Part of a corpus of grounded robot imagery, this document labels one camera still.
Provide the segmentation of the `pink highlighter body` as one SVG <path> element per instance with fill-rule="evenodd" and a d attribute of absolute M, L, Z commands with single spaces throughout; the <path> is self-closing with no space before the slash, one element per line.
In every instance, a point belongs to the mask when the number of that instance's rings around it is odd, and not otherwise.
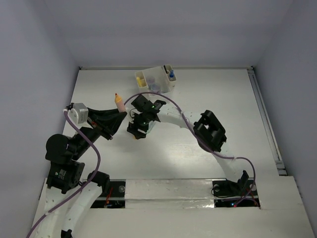
<path fill-rule="evenodd" d="M 121 112 L 126 112 L 126 107 L 124 105 L 124 101 L 121 96 L 119 96 L 117 93 L 115 93 L 115 99 L 114 102 L 117 106 L 118 111 Z"/>

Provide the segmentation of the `yellow highlighter body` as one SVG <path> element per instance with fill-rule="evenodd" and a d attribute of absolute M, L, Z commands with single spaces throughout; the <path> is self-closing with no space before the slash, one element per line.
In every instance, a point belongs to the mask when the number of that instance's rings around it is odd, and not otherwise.
<path fill-rule="evenodd" d="M 142 84 L 142 87 L 146 87 L 146 85 L 147 85 L 146 80 L 145 79 L 141 79 L 141 84 Z"/>

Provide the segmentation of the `clear blue spray bottle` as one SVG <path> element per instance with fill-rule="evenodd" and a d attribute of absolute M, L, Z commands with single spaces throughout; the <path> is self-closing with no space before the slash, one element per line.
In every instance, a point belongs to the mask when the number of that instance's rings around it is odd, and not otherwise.
<path fill-rule="evenodd" d="M 171 70 L 171 71 L 170 71 L 169 79 L 170 79 L 170 81 L 173 81 L 173 80 L 174 80 L 174 70 Z"/>

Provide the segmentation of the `yellow highlighter cap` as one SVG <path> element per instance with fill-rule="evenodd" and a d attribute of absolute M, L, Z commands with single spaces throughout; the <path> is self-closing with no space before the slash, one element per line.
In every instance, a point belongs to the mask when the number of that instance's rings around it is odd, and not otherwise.
<path fill-rule="evenodd" d="M 140 77 L 136 77 L 136 80 L 137 80 L 139 87 L 142 87 L 142 81 L 141 81 Z"/>

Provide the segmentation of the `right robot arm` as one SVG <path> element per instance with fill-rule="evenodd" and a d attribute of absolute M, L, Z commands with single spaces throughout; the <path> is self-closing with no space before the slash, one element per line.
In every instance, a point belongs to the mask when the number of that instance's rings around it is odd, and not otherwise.
<path fill-rule="evenodd" d="M 211 153 L 222 168 L 226 178 L 226 189 L 231 196 L 238 196 L 246 189 L 248 173 L 236 165 L 237 157 L 230 153 L 226 145 L 226 131 L 215 114 L 206 110 L 201 114 L 185 112 L 176 102 L 167 96 L 157 94 L 166 99 L 152 102 L 138 93 L 129 99 L 131 105 L 138 111 L 131 117 L 127 131 L 136 139 L 146 138 L 151 124 L 155 122 L 177 125 L 188 129 L 198 142 L 198 145 Z"/>

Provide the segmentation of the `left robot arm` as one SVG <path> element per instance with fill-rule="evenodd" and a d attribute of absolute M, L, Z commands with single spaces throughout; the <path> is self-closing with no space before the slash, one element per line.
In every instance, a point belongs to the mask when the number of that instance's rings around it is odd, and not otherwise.
<path fill-rule="evenodd" d="M 76 133 L 72 137 L 54 134 L 46 142 L 50 170 L 43 188 L 44 213 L 31 227 L 29 238 L 77 237 L 95 200 L 111 192 L 109 175 L 99 171 L 101 154 L 94 143 L 101 136 L 111 140 L 127 113 L 93 110 L 79 103 L 67 106 L 63 114 Z M 95 151 L 97 164 L 81 181 L 85 164 L 79 159 L 89 148 Z"/>

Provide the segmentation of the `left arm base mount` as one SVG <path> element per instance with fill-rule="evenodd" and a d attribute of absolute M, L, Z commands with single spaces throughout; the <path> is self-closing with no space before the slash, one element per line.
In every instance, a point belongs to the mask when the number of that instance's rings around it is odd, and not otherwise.
<path fill-rule="evenodd" d="M 97 172 L 92 182 L 101 186 L 102 193 L 91 208 L 125 208 L 126 180 L 112 180 L 108 174 Z"/>

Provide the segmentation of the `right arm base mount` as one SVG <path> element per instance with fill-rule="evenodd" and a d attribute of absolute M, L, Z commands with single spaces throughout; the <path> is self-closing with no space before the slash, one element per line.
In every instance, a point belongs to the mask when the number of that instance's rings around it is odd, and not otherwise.
<path fill-rule="evenodd" d="M 246 171 L 243 171 L 241 178 L 237 182 L 227 179 L 214 180 L 211 194 L 216 208 L 260 208 L 261 206 L 256 184 L 253 179 L 249 178 Z"/>

